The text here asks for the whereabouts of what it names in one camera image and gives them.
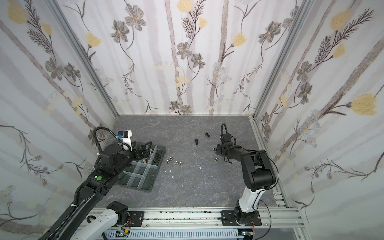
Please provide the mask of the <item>silver hex nut cluster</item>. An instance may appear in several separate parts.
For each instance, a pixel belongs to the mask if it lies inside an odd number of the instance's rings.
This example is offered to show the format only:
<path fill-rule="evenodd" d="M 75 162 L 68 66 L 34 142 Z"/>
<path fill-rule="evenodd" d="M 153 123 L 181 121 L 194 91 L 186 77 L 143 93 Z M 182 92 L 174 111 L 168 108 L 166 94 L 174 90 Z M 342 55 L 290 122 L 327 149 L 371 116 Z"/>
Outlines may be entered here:
<path fill-rule="evenodd" d="M 182 166 L 183 165 L 183 162 L 177 161 L 173 157 L 168 157 L 166 159 L 166 163 L 167 164 L 173 163 L 173 164 L 178 165 L 178 166 Z"/>

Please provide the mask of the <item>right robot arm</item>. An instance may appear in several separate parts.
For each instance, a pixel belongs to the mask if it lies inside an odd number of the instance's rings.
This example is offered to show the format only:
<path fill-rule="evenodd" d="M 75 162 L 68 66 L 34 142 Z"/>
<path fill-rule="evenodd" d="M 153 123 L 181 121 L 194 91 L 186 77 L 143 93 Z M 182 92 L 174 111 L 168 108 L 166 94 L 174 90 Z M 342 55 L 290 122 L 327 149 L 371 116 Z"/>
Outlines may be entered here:
<path fill-rule="evenodd" d="M 229 134 L 220 134 L 220 143 L 216 155 L 226 162 L 235 160 L 241 163 L 245 190 L 237 201 L 234 215 L 239 225 L 255 224 L 257 205 L 262 195 L 278 182 L 277 172 L 265 150 L 248 150 L 235 144 L 235 138 Z"/>

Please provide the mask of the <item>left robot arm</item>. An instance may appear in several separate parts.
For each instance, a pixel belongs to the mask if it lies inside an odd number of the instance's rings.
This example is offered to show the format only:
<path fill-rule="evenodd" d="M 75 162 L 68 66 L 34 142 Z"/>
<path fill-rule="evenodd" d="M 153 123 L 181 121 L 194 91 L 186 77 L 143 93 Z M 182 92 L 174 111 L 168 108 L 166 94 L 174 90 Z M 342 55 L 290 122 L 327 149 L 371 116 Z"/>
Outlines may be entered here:
<path fill-rule="evenodd" d="M 93 172 L 79 185 L 70 206 L 59 219 L 40 237 L 41 240 L 70 240 L 91 210 L 105 197 L 112 187 L 123 178 L 126 168 L 139 159 L 148 158 L 152 142 L 111 144 L 99 152 Z"/>

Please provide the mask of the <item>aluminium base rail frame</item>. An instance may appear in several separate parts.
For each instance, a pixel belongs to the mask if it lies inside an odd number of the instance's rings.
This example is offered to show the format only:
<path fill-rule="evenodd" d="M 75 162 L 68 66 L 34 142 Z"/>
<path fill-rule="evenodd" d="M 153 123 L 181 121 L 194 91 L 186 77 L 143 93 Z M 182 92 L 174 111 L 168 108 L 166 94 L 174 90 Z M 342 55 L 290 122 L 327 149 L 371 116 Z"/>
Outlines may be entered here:
<path fill-rule="evenodd" d="M 295 208 L 257 207 L 248 223 L 236 221 L 232 207 L 129 208 L 130 220 L 117 225 L 112 210 L 94 208 L 68 240 L 308 240 Z"/>

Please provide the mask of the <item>green compartment organizer box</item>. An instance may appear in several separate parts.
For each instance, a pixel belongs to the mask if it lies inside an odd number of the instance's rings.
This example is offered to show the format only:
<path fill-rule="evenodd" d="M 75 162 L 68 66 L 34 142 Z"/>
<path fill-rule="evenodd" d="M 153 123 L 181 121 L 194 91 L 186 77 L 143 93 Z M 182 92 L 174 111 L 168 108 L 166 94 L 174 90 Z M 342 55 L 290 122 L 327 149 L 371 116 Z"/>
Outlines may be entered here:
<path fill-rule="evenodd" d="M 150 193 L 160 171 L 165 153 L 166 147 L 161 145 L 151 146 L 149 157 L 139 161 L 134 160 L 119 175 L 117 185 Z"/>

